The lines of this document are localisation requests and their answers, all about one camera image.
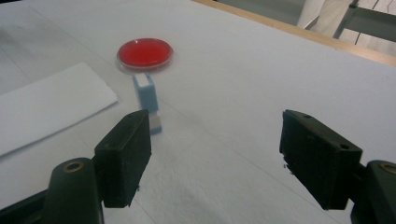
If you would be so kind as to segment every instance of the floor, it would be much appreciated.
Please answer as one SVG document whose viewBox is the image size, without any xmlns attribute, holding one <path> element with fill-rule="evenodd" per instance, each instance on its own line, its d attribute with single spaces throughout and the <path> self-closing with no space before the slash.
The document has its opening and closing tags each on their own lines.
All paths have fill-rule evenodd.
<svg viewBox="0 0 396 224">
<path fill-rule="evenodd" d="M 351 2 L 351 0 L 326 0 L 320 12 L 318 23 L 311 30 L 332 36 Z M 375 2 L 377 0 L 360 0 L 359 6 L 365 8 L 375 6 L 375 10 L 396 15 L 396 1 L 378 0 L 377 4 Z M 340 40 L 350 43 L 356 42 L 359 46 L 396 56 L 396 43 L 364 34 L 361 34 L 358 39 L 358 35 L 358 32 L 345 30 L 340 36 Z"/>
</svg>

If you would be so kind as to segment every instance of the white paper sheet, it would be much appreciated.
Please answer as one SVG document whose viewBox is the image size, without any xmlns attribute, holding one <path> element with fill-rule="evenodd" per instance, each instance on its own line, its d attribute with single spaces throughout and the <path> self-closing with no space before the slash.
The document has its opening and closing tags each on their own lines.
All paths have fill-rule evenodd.
<svg viewBox="0 0 396 224">
<path fill-rule="evenodd" d="M 67 128 L 117 102 L 116 94 L 80 63 L 0 96 L 0 155 Z"/>
</svg>

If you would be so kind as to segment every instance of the white table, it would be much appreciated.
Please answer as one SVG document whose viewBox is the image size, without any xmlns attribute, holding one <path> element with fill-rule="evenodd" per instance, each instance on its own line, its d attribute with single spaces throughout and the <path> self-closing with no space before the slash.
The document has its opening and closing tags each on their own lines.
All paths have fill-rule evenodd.
<svg viewBox="0 0 396 224">
<path fill-rule="evenodd" d="M 106 223 L 349 223 L 283 168 L 285 109 L 363 148 L 363 164 L 396 161 L 394 67 L 187 0 L 26 0 L 0 5 L 0 93 L 86 63 L 119 102 L 1 157 L 1 208 L 45 189 L 62 161 L 91 158 L 138 109 L 116 53 L 139 37 L 175 51 L 152 74 L 163 132 L 131 208 L 105 209 Z"/>
</svg>

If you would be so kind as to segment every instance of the red petri dish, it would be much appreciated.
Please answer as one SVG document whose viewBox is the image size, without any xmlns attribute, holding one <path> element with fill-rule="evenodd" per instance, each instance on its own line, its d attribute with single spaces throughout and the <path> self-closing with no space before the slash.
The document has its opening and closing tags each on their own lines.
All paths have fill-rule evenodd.
<svg viewBox="0 0 396 224">
<path fill-rule="evenodd" d="M 161 39 L 140 38 L 122 45 L 118 52 L 120 64 L 132 70 L 151 70 L 170 62 L 171 46 Z"/>
</svg>

